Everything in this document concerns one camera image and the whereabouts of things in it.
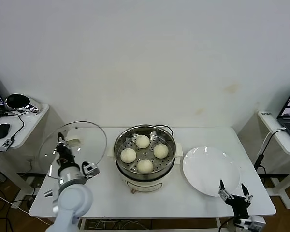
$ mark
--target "steamer basket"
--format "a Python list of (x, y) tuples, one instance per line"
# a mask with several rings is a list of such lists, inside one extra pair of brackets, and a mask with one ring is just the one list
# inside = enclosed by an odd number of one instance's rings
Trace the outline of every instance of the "steamer basket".
[[(139, 135), (146, 135), (150, 139), (149, 147), (138, 148), (135, 144)], [(158, 159), (154, 156), (154, 147), (158, 144), (165, 144), (169, 149), (166, 158)], [(120, 153), (126, 148), (132, 148), (136, 152), (136, 159), (133, 163), (124, 163), (120, 159)], [(127, 178), (135, 181), (149, 182), (162, 178), (173, 167), (175, 161), (176, 143), (173, 137), (166, 130), (159, 126), (139, 125), (127, 129), (119, 135), (114, 145), (114, 156), (118, 169)], [(137, 164), (143, 159), (153, 163), (153, 171), (149, 174), (141, 174), (137, 170)]]

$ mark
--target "black mouse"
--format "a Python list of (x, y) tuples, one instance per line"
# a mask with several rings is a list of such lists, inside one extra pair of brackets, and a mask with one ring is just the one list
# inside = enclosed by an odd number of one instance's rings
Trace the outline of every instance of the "black mouse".
[(4, 138), (9, 133), (10, 124), (5, 123), (0, 125), (0, 139)]

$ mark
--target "floor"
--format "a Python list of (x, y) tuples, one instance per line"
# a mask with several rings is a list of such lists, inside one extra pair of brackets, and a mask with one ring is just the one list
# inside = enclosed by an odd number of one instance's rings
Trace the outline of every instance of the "floor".
[[(33, 182), (33, 187), (38, 188), (42, 183), (43, 178), (36, 178)], [(265, 186), (267, 188), (272, 188), (269, 179), (266, 179)], [(15, 186), (9, 180), (0, 183), (0, 190), (3, 191), (7, 200), (12, 201), (13, 198), (19, 191), (19, 188)], [(287, 189), (287, 194), (290, 197), (290, 187)], [(272, 201), (276, 207), (277, 213), (274, 216), (265, 217), (266, 227), (264, 232), (290, 232), (290, 210), (285, 209), (282, 201), (279, 197), (271, 197)], [(27, 201), (22, 202), (21, 208), (25, 211), (29, 211), (27, 208)], [(0, 201), (0, 209), (3, 206), (3, 202)], [(0, 218), (6, 218), (6, 213), (9, 206), (6, 204), (4, 209), (0, 212)], [(43, 224), (39, 220), (30, 217), (29, 215), (17, 210), (10, 209), (8, 214), (8, 219), (11, 222), (13, 232), (32, 232), (34, 228), (35, 232), (44, 232), (47, 228), (47, 225)], [(6, 230), (6, 224), (4, 219), (0, 219), (0, 232), (12, 232), (8, 227)], [(99, 220), (88, 220), (86, 224), (86, 229), (89, 227), (99, 227), (102, 228), (105, 226), (107, 229), (115, 229), (116, 227), (122, 228), (125, 226), (125, 229), (142, 229), (142, 227), (136, 223), (129, 223), (127, 221), (120, 221), (117, 224), (113, 222), (105, 222), (97, 225)], [(155, 219), (155, 220), (139, 220), (146, 228), (152, 229), (192, 229), (192, 228), (215, 228), (216, 221), (215, 219)]]

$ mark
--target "steamed bun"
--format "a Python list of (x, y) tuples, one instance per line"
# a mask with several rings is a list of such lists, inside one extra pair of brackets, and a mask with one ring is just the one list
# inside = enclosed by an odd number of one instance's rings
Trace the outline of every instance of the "steamed bun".
[(137, 164), (139, 173), (146, 174), (153, 171), (154, 165), (149, 160), (143, 159)]
[(164, 144), (158, 144), (154, 148), (154, 155), (158, 159), (163, 159), (163, 158), (167, 157), (168, 156), (168, 153), (169, 153), (169, 149)]
[(140, 135), (137, 137), (135, 144), (137, 145), (137, 147), (139, 148), (147, 148), (149, 146), (149, 138), (146, 135)]
[(120, 153), (120, 158), (124, 163), (132, 163), (136, 159), (136, 152), (131, 148), (126, 148)]

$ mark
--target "glass lid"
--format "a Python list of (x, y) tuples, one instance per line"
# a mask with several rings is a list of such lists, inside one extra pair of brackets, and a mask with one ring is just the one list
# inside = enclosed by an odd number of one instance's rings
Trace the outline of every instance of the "glass lid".
[(107, 146), (104, 130), (97, 124), (87, 121), (68, 123), (53, 131), (42, 143), (39, 151), (39, 166), (41, 170), (53, 178), (58, 178), (56, 152), (58, 133), (65, 137), (69, 148), (75, 156), (75, 163), (81, 166), (83, 161), (99, 164)]

